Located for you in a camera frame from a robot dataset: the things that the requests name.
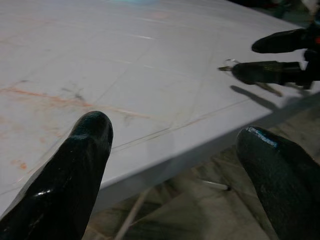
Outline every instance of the floor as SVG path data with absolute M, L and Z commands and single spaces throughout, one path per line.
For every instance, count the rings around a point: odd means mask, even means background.
M 303 27 L 308 18 L 300 11 L 285 15 L 287 21 Z M 320 164 L 320 104 L 270 130 L 300 144 Z M 232 190 L 213 189 L 202 180 L 228 184 Z M 94 214 L 83 240 L 114 239 L 138 197 Z M 123 239 L 277 240 L 278 237 L 233 146 L 150 189 Z

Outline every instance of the black glossy surface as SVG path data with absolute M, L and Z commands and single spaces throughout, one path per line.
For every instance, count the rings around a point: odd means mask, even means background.
M 305 29 L 276 32 L 257 40 L 251 47 L 252 51 L 260 54 L 278 54 L 293 52 L 297 49 L 307 48 L 303 40 L 306 34 Z
M 243 129 L 239 160 L 281 240 L 320 239 L 320 167 L 296 143 L 259 127 Z
M 104 113 L 92 111 L 82 116 L 7 209 L 0 221 L 0 240 L 80 240 L 112 140 L 112 124 Z

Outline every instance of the dark stain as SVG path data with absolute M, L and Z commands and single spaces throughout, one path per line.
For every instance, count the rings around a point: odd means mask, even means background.
M 79 99 L 79 100 L 85 102 L 85 98 L 84 98 L 83 96 L 81 96 L 79 93 L 76 93 L 76 94 L 74 95 L 74 97 L 75 97 L 76 99 Z
M 71 91 L 71 90 L 69 90 L 68 88 L 64 88 L 64 87 L 62 87 L 62 88 L 61 88 L 61 90 L 66 91 L 66 92 L 69 92 L 69 93 L 71 93 L 71 92 L 72 92 L 72 91 Z

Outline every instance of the metal rod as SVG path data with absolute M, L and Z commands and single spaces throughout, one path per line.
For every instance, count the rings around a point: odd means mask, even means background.
M 217 190 L 224 190 L 224 191 L 230 191 L 231 187 L 229 185 L 226 184 L 221 184 L 221 183 L 217 183 L 217 182 L 213 182 L 213 181 L 207 181 L 207 180 L 201 180 L 201 182 L 213 189 L 217 189 Z
M 145 202 L 145 199 L 149 193 L 150 189 L 145 190 L 142 192 L 139 196 L 139 198 L 134 203 L 133 207 L 131 208 L 128 216 L 124 220 L 122 226 L 120 227 L 118 233 L 116 234 L 114 240 L 122 240 L 122 238 L 125 236 L 126 232 L 128 231 L 130 225 L 134 221 L 136 215 L 138 214 L 140 208 Z

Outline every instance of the table surface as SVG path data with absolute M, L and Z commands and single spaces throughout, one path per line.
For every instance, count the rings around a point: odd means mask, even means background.
M 224 0 L 0 0 L 0 213 L 88 111 L 114 127 L 101 209 L 315 94 L 319 84 L 275 85 L 278 97 L 217 70 L 226 59 L 302 62 L 301 51 L 251 51 L 294 28 Z

